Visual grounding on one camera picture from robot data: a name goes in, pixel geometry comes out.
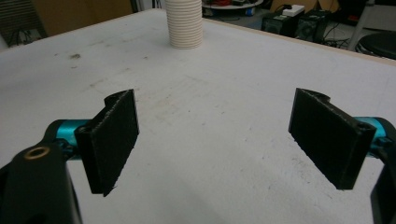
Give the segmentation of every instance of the wooden cabinet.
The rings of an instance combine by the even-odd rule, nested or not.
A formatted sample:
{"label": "wooden cabinet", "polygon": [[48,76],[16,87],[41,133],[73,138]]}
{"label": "wooden cabinet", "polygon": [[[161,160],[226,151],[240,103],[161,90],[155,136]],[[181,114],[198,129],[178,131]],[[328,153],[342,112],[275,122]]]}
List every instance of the wooden cabinet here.
{"label": "wooden cabinet", "polygon": [[32,0],[48,36],[132,14],[130,0]]}

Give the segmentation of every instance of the white table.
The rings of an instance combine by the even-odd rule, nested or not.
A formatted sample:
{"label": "white table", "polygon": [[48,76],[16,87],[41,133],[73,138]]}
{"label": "white table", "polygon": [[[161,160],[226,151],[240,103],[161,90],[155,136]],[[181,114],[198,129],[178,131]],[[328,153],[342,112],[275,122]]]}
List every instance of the white table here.
{"label": "white table", "polygon": [[84,223],[372,223],[382,168],[336,190],[288,133],[296,88],[396,124],[396,63],[204,21],[197,49],[169,45],[150,10],[0,53],[0,165],[56,119],[90,119],[135,89],[141,133],[117,188],[92,195],[69,161]]}

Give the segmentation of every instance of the white cup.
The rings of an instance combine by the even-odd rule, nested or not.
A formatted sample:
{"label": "white cup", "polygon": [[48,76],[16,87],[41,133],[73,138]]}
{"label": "white cup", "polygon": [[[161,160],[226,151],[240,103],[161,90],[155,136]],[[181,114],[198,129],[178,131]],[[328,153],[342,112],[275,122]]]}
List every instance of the white cup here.
{"label": "white cup", "polygon": [[202,0],[165,0],[170,44],[193,49],[202,43]]}

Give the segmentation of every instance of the black rubber pad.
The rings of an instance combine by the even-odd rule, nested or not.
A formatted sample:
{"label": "black rubber pad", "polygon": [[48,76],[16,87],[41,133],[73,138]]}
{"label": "black rubber pad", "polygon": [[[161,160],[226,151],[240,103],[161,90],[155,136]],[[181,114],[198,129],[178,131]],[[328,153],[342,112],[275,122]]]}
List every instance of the black rubber pad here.
{"label": "black rubber pad", "polygon": [[134,91],[105,99],[106,107],[75,131],[92,193],[113,190],[139,134]]}
{"label": "black rubber pad", "polygon": [[289,132],[338,189],[353,189],[375,127],[330,104],[330,97],[297,89]]}

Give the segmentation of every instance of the black stool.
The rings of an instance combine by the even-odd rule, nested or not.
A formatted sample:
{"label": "black stool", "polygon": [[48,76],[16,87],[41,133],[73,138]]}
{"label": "black stool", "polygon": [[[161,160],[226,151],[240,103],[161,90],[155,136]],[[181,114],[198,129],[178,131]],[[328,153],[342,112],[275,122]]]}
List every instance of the black stool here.
{"label": "black stool", "polygon": [[356,45],[356,51],[396,60],[396,33],[367,35]]}

